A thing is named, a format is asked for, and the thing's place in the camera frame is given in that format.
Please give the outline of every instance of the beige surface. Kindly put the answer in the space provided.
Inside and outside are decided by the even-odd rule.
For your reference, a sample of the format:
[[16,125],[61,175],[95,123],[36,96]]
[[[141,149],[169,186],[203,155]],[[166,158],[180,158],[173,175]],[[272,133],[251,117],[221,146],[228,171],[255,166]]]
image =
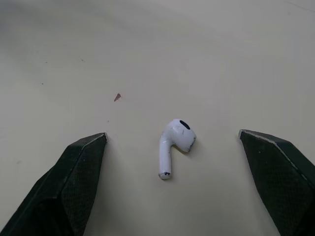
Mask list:
[[[277,236],[237,134],[315,161],[314,23],[312,0],[2,0],[0,228],[68,144],[105,131],[85,236]],[[174,118],[197,142],[165,182]]]

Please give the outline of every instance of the small debris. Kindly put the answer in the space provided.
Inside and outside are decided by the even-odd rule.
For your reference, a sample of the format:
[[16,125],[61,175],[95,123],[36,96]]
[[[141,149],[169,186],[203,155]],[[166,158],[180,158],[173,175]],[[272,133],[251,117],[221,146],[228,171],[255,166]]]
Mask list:
[[115,97],[115,99],[114,99],[114,102],[116,102],[119,98],[121,98],[122,96],[119,94],[119,93],[117,93],[117,96]]

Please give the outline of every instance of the wireless earbud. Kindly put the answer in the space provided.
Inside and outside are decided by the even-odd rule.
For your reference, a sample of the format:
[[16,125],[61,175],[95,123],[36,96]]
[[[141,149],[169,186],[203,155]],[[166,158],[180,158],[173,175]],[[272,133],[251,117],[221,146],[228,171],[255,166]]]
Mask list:
[[195,133],[180,119],[171,121],[159,140],[159,174],[165,180],[171,178],[171,146],[189,152],[196,140]]

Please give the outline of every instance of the white earbud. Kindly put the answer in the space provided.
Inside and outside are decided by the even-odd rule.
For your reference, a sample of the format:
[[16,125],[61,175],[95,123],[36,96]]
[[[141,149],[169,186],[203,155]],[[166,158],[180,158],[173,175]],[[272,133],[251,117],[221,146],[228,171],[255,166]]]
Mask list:
[[159,174],[165,180],[171,178],[171,146],[189,152],[196,140],[195,133],[180,119],[171,121],[159,140]]

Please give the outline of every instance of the earbud stem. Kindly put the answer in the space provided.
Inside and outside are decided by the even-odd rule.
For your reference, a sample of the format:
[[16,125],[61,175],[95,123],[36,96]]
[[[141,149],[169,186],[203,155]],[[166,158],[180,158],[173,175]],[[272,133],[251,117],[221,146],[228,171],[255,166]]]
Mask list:
[[162,136],[159,141],[159,176],[161,179],[171,176],[171,146],[172,143]]

